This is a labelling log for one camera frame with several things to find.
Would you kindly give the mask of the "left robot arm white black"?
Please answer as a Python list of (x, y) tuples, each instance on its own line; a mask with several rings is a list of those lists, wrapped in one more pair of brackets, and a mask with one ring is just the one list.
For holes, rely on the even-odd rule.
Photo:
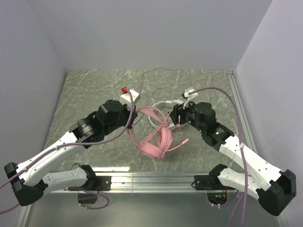
[(19, 205), (33, 204), (45, 194), (64, 188), (94, 189), (98, 177), (89, 165), (64, 172), (52, 173), (51, 170), (78, 152), (106, 143), (105, 136), (120, 127), (130, 128), (136, 117), (134, 103), (107, 100), (38, 155), (19, 164), (10, 162), (5, 165), (4, 170)]

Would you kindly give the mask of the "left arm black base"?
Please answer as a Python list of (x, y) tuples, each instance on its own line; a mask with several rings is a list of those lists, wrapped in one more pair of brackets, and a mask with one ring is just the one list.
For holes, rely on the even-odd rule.
[[(97, 176), (94, 183), (84, 187), (68, 187), (68, 191), (78, 192), (78, 203), (80, 207), (87, 210), (100, 210), (107, 207), (110, 203), (109, 198), (101, 192), (107, 192), (111, 188), (111, 176)], [(105, 204), (100, 207), (90, 207), (94, 205), (98, 198), (105, 199)]]

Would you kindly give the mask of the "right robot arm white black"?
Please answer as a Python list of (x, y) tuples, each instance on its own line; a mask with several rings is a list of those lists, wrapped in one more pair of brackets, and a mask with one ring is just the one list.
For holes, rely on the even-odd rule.
[(189, 123), (201, 133), (207, 145), (247, 169), (247, 174), (241, 174), (224, 165), (216, 166), (210, 174), (220, 184), (247, 192), (273, 216), (279, 216), (296, 196), (295, 174), (289, 169), (283, 171), (271, 165), (240, 142), (238, 136), (217, 121), (210, 103), (174, 105), (170, 117), (175, 125)]

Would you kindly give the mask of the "pink headphones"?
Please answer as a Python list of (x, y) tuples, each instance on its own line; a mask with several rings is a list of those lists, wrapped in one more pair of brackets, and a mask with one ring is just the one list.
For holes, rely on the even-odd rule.
[[(151, 114), (149, 107), (147, 106), (139, 108), (138, 112), (144, 115)], [(189, 139), (186, 138), (180, 144), (172, 147), (174, 138), (173, 132), (169, 128), (169, 116), (165, 116), (161, 113), (160, 118), (155, 115), (153, 117), (156, 118), (157, 122), (160, 123), (160, 126), (154, 129), (148, 136), (146, 136), (140, 142), (138, 142), (136, 139), (134, 129), (127, 130), (127, 134), (130, 137), (130, 140), (141, 153), (150, 158), (163, 159), (167, 152), (176, 150), (189, 142)]]

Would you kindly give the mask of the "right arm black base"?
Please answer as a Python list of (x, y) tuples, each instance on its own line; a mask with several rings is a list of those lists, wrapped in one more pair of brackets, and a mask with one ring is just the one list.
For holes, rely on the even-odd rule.
[(206, 191), (208, 201), (213, 205), (223, 205), (227, 202), (227, 188), (211, 175), (195, 175), (191, 187), (196, 191)]

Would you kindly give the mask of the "white headphones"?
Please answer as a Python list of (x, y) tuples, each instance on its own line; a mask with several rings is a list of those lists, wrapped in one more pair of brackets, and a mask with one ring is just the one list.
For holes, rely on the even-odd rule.
[(160, 126), (160, 123), (155, 123), (157, 120), (153, 116), (157, 116), (160, 118), (160, 114), (164, 113), (163, 110), (172, 110), (174, 105), (183, 104), (184, 102), (181, 100), (166, 100), (166, 101), (159, 101), (153, 105), (147, 105), (149, 107), (150, 113), (147, 114), (148, 123), (154, 129)]

